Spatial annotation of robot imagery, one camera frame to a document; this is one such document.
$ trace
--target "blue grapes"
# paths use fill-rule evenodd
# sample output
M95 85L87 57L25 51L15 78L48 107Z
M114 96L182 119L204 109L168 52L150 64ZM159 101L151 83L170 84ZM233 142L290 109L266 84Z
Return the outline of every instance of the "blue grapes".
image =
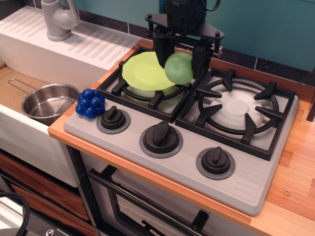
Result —
M75 111L87 118L95 118L105 111L104 101L105 97L101 96L98 90L87 88L79 94Z

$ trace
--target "green ball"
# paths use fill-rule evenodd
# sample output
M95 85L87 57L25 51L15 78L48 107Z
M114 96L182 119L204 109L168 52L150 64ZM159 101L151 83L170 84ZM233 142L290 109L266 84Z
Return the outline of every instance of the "green ball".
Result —
M188 53L178 52L172 54L165 63L165 74L175 84L184 85L193 79L191 68L192 56Z

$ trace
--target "oven window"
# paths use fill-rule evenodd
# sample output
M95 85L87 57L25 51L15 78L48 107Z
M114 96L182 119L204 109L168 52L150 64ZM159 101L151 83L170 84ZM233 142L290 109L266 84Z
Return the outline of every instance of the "oven window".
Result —
M116 220L137 235L182 236L182 232L136 206L125 198L109 191Z

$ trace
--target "black oven handle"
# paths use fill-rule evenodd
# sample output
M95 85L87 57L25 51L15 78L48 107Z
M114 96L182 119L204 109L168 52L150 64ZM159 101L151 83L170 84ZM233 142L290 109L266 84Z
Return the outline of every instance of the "black oven handle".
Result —
M171 224L172 226L178 228L183 233L192 236L206 236L206 234L202 233L201 230L205 225L206 221L209 218L209 215L204 211L199 211L197 216L195 217L192 225L188 225L185 222L181 221L180 219L172 216L171 214L167 213L166 211L160 209L159 207L149 203L147 200L137 196L133 192L129 191L128 189L122 187L121 185L115 183L111 179L111 175L102 175L98 173L95 169L91 169L88 173L88 176L98 182L99 184L103 185L105 188L111 190L112 192L116 193L117 195L125 198L126 200L130 201L131 203L135 204L136 206L150 212L154 216L158 217L159 219Z

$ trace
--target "metal saucepan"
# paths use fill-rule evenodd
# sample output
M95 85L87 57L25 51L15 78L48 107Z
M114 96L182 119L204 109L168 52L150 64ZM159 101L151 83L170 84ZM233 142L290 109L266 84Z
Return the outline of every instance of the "metal saucepan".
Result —
M18 81L35 90L28 93L12 84L11 81ZM50 84L34 88L17 79L10 79L8 83L28 94L22 102L22 111L25 115L47 126L72 106L79 96L79 90L67 84Z

